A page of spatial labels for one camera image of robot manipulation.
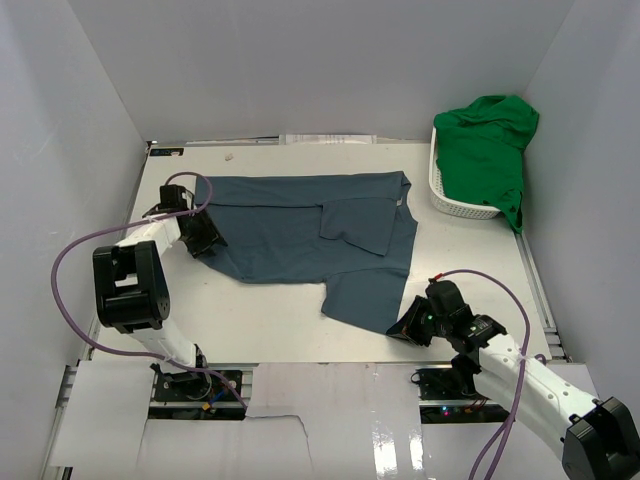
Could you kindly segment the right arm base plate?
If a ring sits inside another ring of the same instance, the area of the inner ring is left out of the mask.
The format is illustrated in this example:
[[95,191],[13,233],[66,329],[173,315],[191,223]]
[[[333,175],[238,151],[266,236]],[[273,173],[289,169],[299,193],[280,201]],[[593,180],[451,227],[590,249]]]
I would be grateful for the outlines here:
[[508,412],[480,395],[471,379],[451,366],[417,369],[410,377],[419,390],[423,424],[501,423]]

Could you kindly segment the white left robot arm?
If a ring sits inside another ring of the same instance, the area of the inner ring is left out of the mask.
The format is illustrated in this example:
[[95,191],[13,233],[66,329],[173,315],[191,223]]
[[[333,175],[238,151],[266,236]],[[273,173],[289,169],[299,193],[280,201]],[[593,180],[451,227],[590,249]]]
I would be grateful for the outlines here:
[[159,203],[146,216],[151,222],[135,229],[113,246],[93,253],[94,290],[102,326],[129,335],[161,356],[154,366],[170,389],[191,399],[212,388],[206,358],[170,318],[170,294],[162,255],[181,242],[195,259],[211,257],[226,241],[205,211],[161,220],[163,214],[187,212],[193,195],[180,185],[159,188]]

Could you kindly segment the blue t shirt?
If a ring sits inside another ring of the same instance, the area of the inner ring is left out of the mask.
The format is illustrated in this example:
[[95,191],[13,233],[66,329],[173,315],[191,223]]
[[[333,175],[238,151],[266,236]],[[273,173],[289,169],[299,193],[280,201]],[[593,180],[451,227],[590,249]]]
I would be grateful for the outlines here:
[[226,241],[203,262],[246,284],[324,284],[324,315],[383,334],[412,262],[410,189],[402,171],[199,180],[195,202]]

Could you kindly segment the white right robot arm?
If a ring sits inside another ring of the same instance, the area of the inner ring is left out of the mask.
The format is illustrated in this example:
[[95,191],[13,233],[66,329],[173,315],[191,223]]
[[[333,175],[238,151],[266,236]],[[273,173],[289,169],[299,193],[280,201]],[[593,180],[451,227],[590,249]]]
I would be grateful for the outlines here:
[[453,390],[499,404],[552,450],[568,478],[638,474],[639,433],[627,406],[601,400],[525,355],[498,321],[472,312],[453,282],[431,281],[386,334],[424,347],[446,340],[456,352]]

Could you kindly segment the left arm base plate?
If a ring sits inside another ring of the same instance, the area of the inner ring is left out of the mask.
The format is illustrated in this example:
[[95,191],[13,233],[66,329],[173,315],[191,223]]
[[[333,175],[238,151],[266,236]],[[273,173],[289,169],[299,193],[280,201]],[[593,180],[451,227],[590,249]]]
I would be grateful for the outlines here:
[[156,374],[148,418],[152,420],[241,421],[245,408],[234,392],[242,393],[243,372],[223,370],[229,385],[201,373]]

